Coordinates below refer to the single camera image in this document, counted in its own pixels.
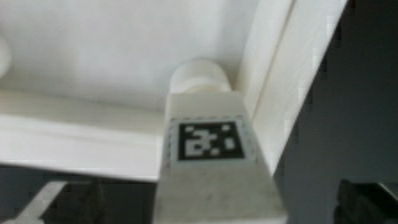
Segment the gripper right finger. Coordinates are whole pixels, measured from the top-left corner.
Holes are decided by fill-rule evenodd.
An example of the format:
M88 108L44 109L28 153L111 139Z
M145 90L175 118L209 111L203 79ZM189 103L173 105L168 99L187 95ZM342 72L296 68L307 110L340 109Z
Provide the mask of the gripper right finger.
M398 224L398 183L340 180L335 224Z

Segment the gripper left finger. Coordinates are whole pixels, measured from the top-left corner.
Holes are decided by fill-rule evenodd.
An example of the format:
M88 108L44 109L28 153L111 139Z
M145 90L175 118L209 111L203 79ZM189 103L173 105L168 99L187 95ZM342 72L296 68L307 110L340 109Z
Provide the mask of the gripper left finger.
M102 224L104 197L95 182L49 181L10 224Z

